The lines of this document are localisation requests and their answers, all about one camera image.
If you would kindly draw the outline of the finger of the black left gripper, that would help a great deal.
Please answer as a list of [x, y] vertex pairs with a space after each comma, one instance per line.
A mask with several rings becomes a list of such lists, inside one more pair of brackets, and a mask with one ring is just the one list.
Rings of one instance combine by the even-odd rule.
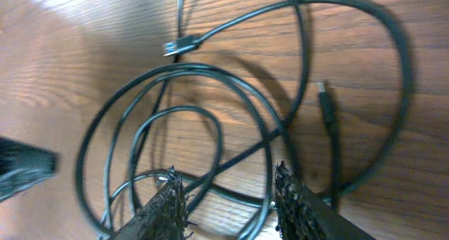
[[1, 137], [1, 202], [53, 178], [58, 160], [57, 152]]

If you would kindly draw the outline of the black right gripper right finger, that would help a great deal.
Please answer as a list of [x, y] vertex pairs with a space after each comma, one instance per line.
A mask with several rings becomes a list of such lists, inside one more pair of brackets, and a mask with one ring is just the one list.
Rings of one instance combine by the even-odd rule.
[[282, 161], [275, 168], [276, 230], [282, 239], [369, 240], [364, 232], [294, 178]]

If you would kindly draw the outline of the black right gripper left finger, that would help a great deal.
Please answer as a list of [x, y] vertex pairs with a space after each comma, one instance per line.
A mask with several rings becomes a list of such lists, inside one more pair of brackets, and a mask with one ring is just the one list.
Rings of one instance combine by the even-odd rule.
[[186, 197], [182, 178], [173, 167], [163, 172], [165, 185], [111, 240], [185, 240]]

